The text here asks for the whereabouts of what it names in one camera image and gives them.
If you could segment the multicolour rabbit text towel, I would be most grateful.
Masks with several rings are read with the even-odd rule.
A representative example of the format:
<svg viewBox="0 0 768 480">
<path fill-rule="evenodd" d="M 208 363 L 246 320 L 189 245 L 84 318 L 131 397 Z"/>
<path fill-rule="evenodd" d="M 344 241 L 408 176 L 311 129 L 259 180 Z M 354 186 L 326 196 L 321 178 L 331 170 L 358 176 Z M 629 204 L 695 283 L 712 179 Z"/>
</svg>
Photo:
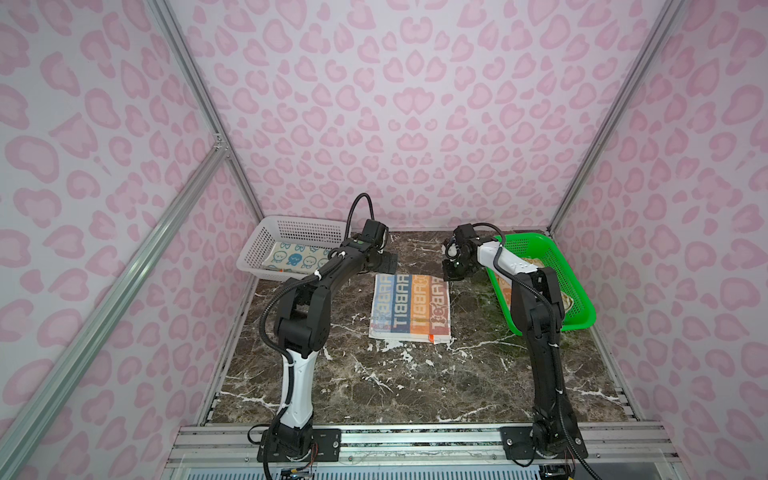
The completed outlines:
<svg viewBox="0 0 768 480">
<path fill-rule="evenodd" d="M 369 336 L 380 340 L 449 343 L 449 284 L 429 275 L 377 274 Z"/>
</svg>

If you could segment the brown pattern towel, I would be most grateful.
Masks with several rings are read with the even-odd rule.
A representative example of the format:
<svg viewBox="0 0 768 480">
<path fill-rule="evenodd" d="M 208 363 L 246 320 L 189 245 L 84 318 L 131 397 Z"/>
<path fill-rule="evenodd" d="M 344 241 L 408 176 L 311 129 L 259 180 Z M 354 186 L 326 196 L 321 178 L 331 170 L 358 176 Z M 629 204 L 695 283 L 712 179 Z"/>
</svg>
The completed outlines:
<svg viewBox="0 0 768 480">
<path fill-rule="evenodd" d="M 573 298 L 562 291 L 556 271 L 538 258 L 504 254 L 496 273 L 509 284 L 506 296 L 512 317 L 522 310 L 524 301 L 544 309 L 551 307 L 560 318 L 574 305 Z"/>
</svg>

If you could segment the blue bunny pattern towel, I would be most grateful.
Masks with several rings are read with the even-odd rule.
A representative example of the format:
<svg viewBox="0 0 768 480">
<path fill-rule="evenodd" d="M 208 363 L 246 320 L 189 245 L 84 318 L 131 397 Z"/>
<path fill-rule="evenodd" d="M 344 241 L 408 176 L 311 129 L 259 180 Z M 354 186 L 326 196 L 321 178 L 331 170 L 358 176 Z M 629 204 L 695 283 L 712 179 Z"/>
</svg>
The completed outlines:
<svg viewBox="0 0 768 480">
<path fill-rule="evenodd" d="M 328 261 L 330 250 L 317 246 L 277 242 L 261 263 L 265 270 L 306 275 Z"/>
</svg>

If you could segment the white plastic basket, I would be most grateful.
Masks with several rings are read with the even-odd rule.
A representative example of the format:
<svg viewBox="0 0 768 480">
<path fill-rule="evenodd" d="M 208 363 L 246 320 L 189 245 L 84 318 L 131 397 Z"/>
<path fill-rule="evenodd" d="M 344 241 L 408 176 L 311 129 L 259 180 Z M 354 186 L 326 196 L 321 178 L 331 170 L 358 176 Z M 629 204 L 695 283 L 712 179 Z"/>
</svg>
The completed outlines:
<svg viewBox="0 0 768 480">
<path fill-rule="evenodd" d="M 237 259 L 240 271 L 261 280 L 283 282 L 312 274 L 344 240 L 341 221 L 270 216 L 262 220 Z"/>
</svg>

